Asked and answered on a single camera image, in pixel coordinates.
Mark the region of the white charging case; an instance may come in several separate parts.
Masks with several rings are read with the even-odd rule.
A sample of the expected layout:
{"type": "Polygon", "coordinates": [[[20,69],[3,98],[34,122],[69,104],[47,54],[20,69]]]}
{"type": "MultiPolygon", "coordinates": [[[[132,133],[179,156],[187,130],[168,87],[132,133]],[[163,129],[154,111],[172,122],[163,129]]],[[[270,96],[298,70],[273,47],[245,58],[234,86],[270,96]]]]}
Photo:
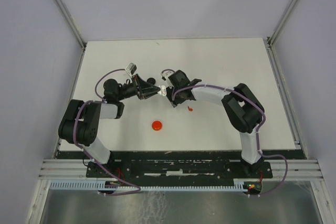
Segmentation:
{"type": "Polygon", "coordinates": [[[159,86],[160,90],[158,91],[158,94],[165,97],[167,95],[167,90],[166,90],[166,86],[162,85],[159,86]]]}

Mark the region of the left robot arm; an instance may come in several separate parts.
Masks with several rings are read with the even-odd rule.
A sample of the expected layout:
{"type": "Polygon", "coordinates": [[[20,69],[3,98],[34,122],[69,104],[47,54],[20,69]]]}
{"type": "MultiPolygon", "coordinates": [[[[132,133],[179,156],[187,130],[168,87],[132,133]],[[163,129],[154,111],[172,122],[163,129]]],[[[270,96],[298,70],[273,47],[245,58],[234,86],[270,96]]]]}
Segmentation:
{"type": "Polygon", "coordinates": [[[72,99],[58,128],[60,139],[79,147],[98,165],[98,171],[105,177],[112,176],[116,164],[112,161],[112,152],[98,138],[99,122],[102,119],[119,119],[124,110],[122,100],[138,97],[145,100],[162,89],[143,80],[138,74],[125,84],[108,79],[103,84],[102,101],[83,101],[72,99]]]}

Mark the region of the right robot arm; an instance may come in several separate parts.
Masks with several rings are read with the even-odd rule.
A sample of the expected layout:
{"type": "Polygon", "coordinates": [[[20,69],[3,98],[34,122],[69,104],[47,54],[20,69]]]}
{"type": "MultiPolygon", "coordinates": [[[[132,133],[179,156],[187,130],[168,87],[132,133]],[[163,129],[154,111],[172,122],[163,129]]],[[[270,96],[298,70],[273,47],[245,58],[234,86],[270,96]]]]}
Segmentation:
{"type": "Polygon", "coordinates": [[[162,79],[168,83],[167,98],[173,107],[183,102],[205,101],[222,106],[231,125],[239,132],[241,141],[241,172],[254,177],[260,171],[262,160],[259,129],[264,124],[265,109],[250,88],[240,83],[233,88],[202,83],[201,79],[190,80],[180,70],[165,69],[162,79]]]}

